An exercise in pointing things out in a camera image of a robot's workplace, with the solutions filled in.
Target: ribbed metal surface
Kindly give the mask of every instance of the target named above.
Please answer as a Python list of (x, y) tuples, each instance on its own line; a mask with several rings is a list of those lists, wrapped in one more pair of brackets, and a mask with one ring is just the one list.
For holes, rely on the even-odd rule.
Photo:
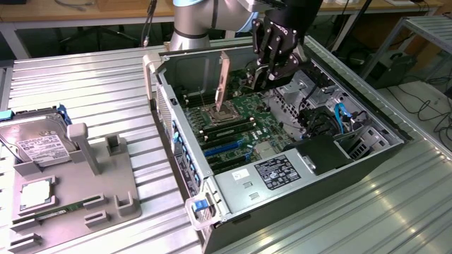
[(452, 54), (452, 19), (450, 17), (408, 17), (403, 25)]
[[(370, 93), (358, 75), (346, 71), (344, 65), (311, 39), (307, 44), (415, 141), (356, 185), (219, 253), (451, 252), (450, 154), (439, 144), (432, 144), (428, 136), (428, 140), (424, 139), (410, 121), (399, 117), (400, 112), (387, 107), (379, 95)], [(140, 218), (43, 253), (202, 252), (147, 108), (140, 70), (144, 53), (142, 49), (122, 50), (16, 62), (10, 107), (31, 109), (63, 102), (74, 121), (88, 124), (90, 142), (110, 133), (126, 137), (144, 211)], [(0, 206), (4, 207), (0, 246), (4, 246), (12, 171), (11, 157), (4, 150), (0, 156), (0, 173), (4, 173), (0, 176)]]
[[(172, 170), (151, 116), (142, 58), (146, 50), (122, 50), (16, 61), (8, 108), (15, 111), (63, 103), (74, 123), (88, 126), (88, 140), (112, 133), (127, 140), (143, 216), (102, 232), (44, 251), (71, 253), (130, 253), (175, 251), (200, 253), (190, 227)], [(0, 245), (8, 237), (11, 160), (0, 161)]]

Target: sticker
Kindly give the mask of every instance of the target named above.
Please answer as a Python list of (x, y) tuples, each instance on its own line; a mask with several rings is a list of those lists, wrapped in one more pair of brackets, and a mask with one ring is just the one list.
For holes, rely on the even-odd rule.
[(239, 171), (236, 172), (232, 172), (232, 177), (234, 179), (238, 181), (239, 179), (244, 178), (250, 176), (250, 173), (248, 173), (248, 170), (244, 168), (244, 169), (240, 169)]
[(270, 190), (302, 178), (286, 155), (256, 164), (255, 168)]
[(26, 152), (30, 159), (38, 163), (70, 156), (58, 135), (19, 141), (18, 146)]

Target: metal rack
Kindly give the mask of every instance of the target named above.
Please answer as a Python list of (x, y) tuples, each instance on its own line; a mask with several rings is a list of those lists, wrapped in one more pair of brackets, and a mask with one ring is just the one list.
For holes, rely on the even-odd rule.
[(360, 76), (367, 78), (380, 57), (388, 51), (391, 43), (399, 35), (403, 28), (410, 29), (414, 33), (426, 38), (431, 43), (438, 45), (444, 51), (452, 54), (452, 19), (447, 16), (423, 16), (403, 17), (398, 22), (391, 34), (379, 48), (372, 60), (366, 65)]

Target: blue pcie slot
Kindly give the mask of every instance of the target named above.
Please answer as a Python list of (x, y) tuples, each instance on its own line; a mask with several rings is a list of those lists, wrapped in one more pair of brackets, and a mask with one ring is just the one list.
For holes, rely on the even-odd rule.
[(239, 148), (242, 146), (242, 143), (243, 143), (243, 140), (239, 140), (238, 142), (234, 142), (232, 144), (227, 144), (227, 145), (220, 146), (220, 147), (218, 147), (212, 150), (208, 150), (208, 151), (204, 152), (204, 156), (208, 157), (208, 156), (212, 156), (212, 155), (218, 155), (222, 152), (231, 151), (231, 150)]

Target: black cable on floor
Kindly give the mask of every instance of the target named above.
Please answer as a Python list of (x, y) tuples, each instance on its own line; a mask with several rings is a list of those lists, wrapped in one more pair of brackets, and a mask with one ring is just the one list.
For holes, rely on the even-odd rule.
[[(447, 113), (442, 113), (438, 109), (435, 109), (434, 107), (430, 106), (430, 103), (431, 103), (431, 100), (427, 100), (424, 101), (423, 99), (420, 99), (416, 95), (408, 93), (406, 90), (402, 89), (402, 87), (396, 86), (406, 94), (411, 95), (412, 97), (415, 97), (418, 100), (420, 100), (423, 102), (420, 108), (418, 111), (411, 111), (407, 109), (406, 105), (402, 103), (402, 101), (399, 100), (399, 98), (396, 97), (396, 95), (392, 93), (391, 89), (387, 88), (387, 90), (390, 91), (391, 95), (394, 96), (394, 98), (396, 99), (396, 101), (399, 102), (399, 104), (402, 105), (402, 107), (407, 110), (408, 113), (411, 114), (416, 114), (418, 115), (418, 119), (424, 122), (424, 121), (430, 121), (432, 119), (436, 119), (439, 117), (443, 117), (442, 120), (439, 121), (438, 125), (435, 126), (434, 128), (434, 133), (438, 133), (438, 137), (439, 137), (439, 141), (442, 142), (442, 144), (444, 145), (444, 147), (451, 150), (451, 148), (447, 146), (447, 144), (444, 143), (444, 140), (443, 140), (443, 137), (442, 137), (442, 132), (444, 131), (446, 133), (446, 137), (450, 141), (452, 141), (452, 137), (450, 136), (448, 134), (448, 131), (452, 129), (452, 120), (451, 120), (451, 114), (452, 114), (452, 106), (451, 106), (451, 102), (450, 102), (450, 99), (448, 99), (448, 103), (450, 103), (450, 112)], [(420, 113), (422, 111), (426, 109), (426, 108), (431, 108), (435, 112), (439, 113), (439, 115), (428, 118), (428, 119), (423, 119), (420, 117)], [(448, 120), (448, 126), (446, 127), (439, 127), (440, 124), (444, 122), (444, 120)]]

